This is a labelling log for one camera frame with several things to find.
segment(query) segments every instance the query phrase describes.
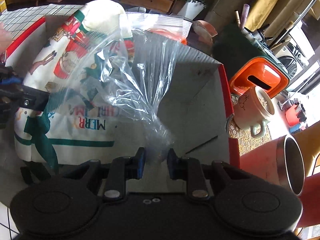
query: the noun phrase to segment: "white flower pot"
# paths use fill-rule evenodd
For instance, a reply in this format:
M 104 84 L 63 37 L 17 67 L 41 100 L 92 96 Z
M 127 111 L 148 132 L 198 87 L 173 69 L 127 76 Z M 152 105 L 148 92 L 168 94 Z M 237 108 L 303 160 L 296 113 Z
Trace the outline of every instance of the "white flower pot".
M 193 20 L 203 10 L 203 8 L 204 5 L 200 2 L 187 2 L 177 15 Z

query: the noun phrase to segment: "blue object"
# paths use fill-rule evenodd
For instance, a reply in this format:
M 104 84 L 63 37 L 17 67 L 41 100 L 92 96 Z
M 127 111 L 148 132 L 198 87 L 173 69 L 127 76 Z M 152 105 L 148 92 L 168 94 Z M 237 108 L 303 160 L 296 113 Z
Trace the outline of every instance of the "blue object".
M 23 81 L 23 78 L 11 77 L 11 78 L 1 80 L 0 84 L 1 85 L 21 84 L 22 81 Z
M 290 132 L 290 133 L 293 133 L 293 132 L 295 132 L 296 130 L 298 130 L 299 127 L 300 127 L 300 123 L 297 123 L 297 124 L 294 125 L 293 127 L 290 127 L 290 128 L 289 128 L 289 132 Z

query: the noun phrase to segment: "curtain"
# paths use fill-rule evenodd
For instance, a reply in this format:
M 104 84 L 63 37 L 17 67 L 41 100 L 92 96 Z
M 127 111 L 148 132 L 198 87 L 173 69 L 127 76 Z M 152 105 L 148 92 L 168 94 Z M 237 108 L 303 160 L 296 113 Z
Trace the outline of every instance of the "curtain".
M 257 0 L 251 7 L 245 27 L 251 31 L 260 28 L 278 0 Z

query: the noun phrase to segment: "white mug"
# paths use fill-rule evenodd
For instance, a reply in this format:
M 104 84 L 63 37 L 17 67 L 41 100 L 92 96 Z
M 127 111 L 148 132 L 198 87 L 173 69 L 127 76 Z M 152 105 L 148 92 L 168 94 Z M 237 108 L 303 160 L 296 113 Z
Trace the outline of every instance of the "white mug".
M 275 108 L 268 94 L 261 87 L 251 87 L 239 97 L 233 107 L 236 125 L 241 130 L 250 128 L 252 138 L 258 139 L 265 135 L 266 125 L 275 114 Z

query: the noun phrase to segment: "white tile floor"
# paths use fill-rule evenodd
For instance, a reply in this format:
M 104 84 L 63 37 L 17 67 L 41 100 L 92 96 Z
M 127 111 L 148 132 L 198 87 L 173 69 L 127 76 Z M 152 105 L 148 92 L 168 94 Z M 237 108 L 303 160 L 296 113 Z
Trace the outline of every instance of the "white tile floor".
M 15 223 L 12 220 L 10 210 L 0 202 L 0 239 L 1 240 L 11 240 L 18 235 L 19 231 L 16 228 Z
M 71 15 L 83 5 L 56 5 L 49 4 L 38 7 L 23 8 L 8 12 L 5 10 L 0 16 L 4 28 L 11 32 L 12 39 L 17 39 L 24 30 L 44 15 Z

